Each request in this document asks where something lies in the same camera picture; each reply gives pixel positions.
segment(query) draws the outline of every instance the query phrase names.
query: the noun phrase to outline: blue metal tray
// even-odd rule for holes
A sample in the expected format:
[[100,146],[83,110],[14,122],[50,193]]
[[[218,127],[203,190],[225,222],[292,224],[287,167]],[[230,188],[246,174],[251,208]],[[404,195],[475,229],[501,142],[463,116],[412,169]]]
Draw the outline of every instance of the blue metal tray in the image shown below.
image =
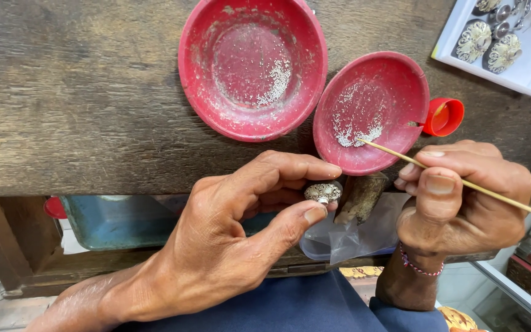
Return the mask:
[[[179,216],[151,196],[107,201],[98,196],[60,196],[80,245],[91,251],[162,246]],[[264,229],[277,213],[243,222],[247,236]]]

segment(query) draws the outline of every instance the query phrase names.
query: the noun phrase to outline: forearm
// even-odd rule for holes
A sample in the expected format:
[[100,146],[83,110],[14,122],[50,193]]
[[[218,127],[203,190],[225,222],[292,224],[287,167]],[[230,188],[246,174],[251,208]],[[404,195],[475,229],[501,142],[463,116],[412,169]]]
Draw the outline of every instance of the forearm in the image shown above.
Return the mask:
[[108,292],[125,283],[140,265],[85,280],[65,290],[26,332],[106,332],[122,323],[109,308]]
[[[409,255],[409,261],[427,273],[438,272],[445,257],[432,255],[420,256],[403,248]],[[437,277],[428,276],[405,267],[399,247],[391,256],[376,284],[376,297],[387,304],[403,310],[430,311],[435,306],[437,295]]]

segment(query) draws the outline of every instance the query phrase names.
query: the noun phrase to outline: wooden workbench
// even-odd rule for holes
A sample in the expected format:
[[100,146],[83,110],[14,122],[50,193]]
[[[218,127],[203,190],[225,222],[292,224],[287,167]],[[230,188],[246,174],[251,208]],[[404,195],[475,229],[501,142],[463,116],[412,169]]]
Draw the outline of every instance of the wooden workbench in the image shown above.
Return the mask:
[[[328,79],[363,54],[399,51],[423,68],[432,97],[464,102],[458,131],[421,137],[409,154],[471,139],[492,142],[508,160],[531,167],[531,97],[430,58],[454,0],[307,2],[325,33]],[[43,197],[1,196],[183,193],[199,178],[232,172],[266,149],[316,153],[312,117],[283,138],[252,144],[219,135],[196,116],[177,64],[181,30],[196,3],[0,0],[0,279],[10,296],[58,294],[139,263],[156,248],[64,256],[43,215]],[[385,173],[393,180],[401,166]],[[386,260],[353,259],[345,266]],[[308,262],[291,250],[270,276],[331,268],[304,269]]]

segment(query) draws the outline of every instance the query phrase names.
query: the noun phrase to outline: wooden skewer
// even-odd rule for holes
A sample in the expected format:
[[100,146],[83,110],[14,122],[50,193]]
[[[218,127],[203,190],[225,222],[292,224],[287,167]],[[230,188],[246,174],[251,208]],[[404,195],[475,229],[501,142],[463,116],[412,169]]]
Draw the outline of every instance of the wooden skewer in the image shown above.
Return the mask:
[[[385,147],[383,147],[381,145],[378,145],[378,144],[375,144],[375,143],[372,143],[372,142],[368,142],[367,140],[361,140],[361,141],[366,143],[366,144],[369,144],[372,147],[375,147],[375,148],[377,148],[379,150],[382,150],[382,151],[384,151],[386,153],[389,153],[389,154],[392,154],[394,156],[397,156],[397,157],[399,157],[399,158],[401,158],[403,160],[406,160],[408,162],[412,162],[413,164],[416,164],[417,166],[419,166],[421,168],[427,168],[427,166],[425,166],[424,164],[420,163],[419,161],[417,161],[417,160],[415,160],[413,158],[409,158],[406,155],[402,155],[402,154],[400,154],[400,153],[398,153],[396,151],[393,151],[393,150],[391,150],[389,148],[385,148]],[[517,208],[520,208],[520,209],[522,209],[524,211],[528,211],[529,213],[531,213],[531,207],[529,207],[527,205],[524,205],[524,204],[521,204],[520,202],[517,202],[515,200],[508,199],[505,196],[501,196],[497,192],[492,192],[492,191],[490,191],[488,189],[485,189],[483,187],[479,187],[478,185],[476,185],[474,183],[470,183],[470,182],[468,182],[466,180],[462,180],[462,184],[467,186],[467,187],[469,187],[469,188],[475,189],[478,192],[482,192],[483,194],[489,195],[489,196],[491,196],[491,197],[493,197],[495,199],[498,199],[500,201],[504,201],[504,202],[506,202],[509,205],[513,205],[513,206],[515,206]]]

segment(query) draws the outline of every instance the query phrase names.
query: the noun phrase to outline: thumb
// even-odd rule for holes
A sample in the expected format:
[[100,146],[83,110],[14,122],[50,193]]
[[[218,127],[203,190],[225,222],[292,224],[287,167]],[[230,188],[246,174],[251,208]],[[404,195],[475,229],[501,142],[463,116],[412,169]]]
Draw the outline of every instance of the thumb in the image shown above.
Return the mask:
[[447,168],[424,170],[417,187],[415,207],[406,208],[397,220],[401,241],[422,251],[434,252],[442,239],[444,226],[462,205],[462,179]]
[[270,263],[277,261],[299,242],[303,234],[314,224],[327,217],[327,208],[316,201],[302,201],[278,213],[269,225],[248,238],[251,247],[261,252],[260,257]]

